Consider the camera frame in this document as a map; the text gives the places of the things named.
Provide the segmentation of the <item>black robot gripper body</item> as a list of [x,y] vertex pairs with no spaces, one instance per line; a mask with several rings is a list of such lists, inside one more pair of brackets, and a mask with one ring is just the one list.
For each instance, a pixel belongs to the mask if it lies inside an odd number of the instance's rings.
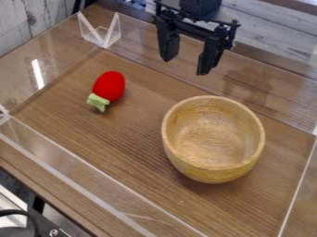
[[166,34],[184,33],[203,41],[209,36],[221,40],[224,48],[235,45],[241,23],[223,10],[223,0],[154,0],[156,23]]

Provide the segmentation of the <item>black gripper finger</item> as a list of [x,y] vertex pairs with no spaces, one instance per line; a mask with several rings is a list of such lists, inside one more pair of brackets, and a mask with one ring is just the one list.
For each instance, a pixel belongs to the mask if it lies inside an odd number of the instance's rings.
[[162,17],[157,17],[157,27],[160,55],[164,61],[169,62],[178,55],[180,34],[176,24]]
[[211,70],[219,66],[225,51],[224,40],[211,36],[205,40],[204,51],[199,57],[197,74],[208,75]]

